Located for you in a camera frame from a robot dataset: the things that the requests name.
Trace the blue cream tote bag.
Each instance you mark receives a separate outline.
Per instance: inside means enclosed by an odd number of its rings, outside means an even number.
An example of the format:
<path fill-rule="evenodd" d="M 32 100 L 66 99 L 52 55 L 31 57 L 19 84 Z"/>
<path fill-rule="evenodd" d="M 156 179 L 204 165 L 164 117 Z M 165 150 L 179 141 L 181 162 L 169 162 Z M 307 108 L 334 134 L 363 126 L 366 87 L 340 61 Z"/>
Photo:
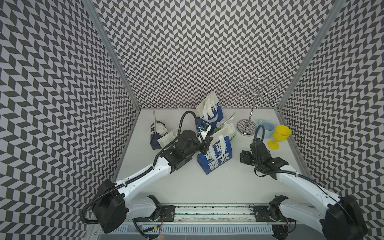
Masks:
<path fill-rule="evenodd" d="M 233 158 L 230 138 L 231 128 L 225 126 L 212 135 L 208 152 L 198 154 L 197 162 L 206 175 Z"/>

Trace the royal blue tote bag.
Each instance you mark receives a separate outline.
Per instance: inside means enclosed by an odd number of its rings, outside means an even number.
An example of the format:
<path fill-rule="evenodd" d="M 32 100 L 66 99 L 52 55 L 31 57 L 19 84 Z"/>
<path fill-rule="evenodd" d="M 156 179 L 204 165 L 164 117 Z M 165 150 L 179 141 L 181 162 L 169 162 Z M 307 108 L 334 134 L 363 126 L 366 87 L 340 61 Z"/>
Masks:
<path fill-rule="evenodd" d="M 215 92 L 209 94 L 196 107 L 201 122 L 211 126 L 210 132 L 217 128 L 218 122 L 224 119 L 222 105 Z"/>

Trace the navy bag with white handles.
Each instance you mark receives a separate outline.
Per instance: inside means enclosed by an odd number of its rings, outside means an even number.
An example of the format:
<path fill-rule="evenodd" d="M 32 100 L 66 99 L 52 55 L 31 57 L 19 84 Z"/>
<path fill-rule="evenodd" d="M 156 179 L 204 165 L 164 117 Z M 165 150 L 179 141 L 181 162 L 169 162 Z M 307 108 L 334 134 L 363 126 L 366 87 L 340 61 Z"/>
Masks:
<path fill-rule="evenodd" d="M 150 127 L 150 145 L 153 150 L 158 150 L 162 148 L 158 140 L 165 136 L 168 133 L 168 130 L 163 122 L 157 120 L 155 110 L 153 110 L 153 117 L 154 122 Z"/>

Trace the navy tote bag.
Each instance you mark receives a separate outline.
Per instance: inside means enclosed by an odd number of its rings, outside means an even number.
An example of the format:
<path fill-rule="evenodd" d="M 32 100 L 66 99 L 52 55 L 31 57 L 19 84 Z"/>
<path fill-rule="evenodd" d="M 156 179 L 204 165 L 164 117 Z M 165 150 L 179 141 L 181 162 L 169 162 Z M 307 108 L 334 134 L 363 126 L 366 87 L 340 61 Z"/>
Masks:
<path fill-rule="evenodd" d="M 158 139 L 158 143 L 161 146 L 161 148 L 164 148 L 166 145 L 168 145 L 171 141 L 173 141 L 178 136 L 178 129 L 175 129 L 160 139 Z"/>

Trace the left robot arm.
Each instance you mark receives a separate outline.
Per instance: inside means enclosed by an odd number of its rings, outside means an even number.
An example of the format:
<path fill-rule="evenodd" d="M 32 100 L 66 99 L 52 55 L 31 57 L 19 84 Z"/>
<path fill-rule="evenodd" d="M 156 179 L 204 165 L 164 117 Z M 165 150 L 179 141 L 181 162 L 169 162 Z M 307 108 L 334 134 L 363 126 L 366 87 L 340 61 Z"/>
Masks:
<path fill-rule="evenodd" d="M 179 170 L 195 153 L 207 153 L 213 139 L 209 136 L 211 128 L 205 122 L 199 123 L 193 111 L 184 112 L 177 137 L 157 153 L 153 163 L 125 179 L 103 182 L 95 198 L 81 210 L 80 220 L 88 225 L 99 224 L 106 234 L 116 230 L 126 219 L 157 220 L 163 207 L 157 198 L 149 195 L 138 200 L 135 196 Z"/>

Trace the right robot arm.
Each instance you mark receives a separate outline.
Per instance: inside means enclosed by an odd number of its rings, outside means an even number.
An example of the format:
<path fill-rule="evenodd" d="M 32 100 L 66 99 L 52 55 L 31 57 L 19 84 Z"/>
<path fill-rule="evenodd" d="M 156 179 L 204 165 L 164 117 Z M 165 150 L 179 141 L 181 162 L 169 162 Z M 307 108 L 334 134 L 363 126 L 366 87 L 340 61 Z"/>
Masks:
<path fill-rule="evenodd" d="M 249 151 L 240 154 L 241 163 L 254 167 L 255 175 L 271 177 L 311 203 L 295 203 L 287 196 L 275 196 L 268 206 L 274 222 L 296 220 L 320 232 L 328 240 L 362 240 L 368 233 L 362 209 L 352 196 L 341 197 L 296 171 L 280 157 L 273 158 L 264 137 L 254 136 Z"/>

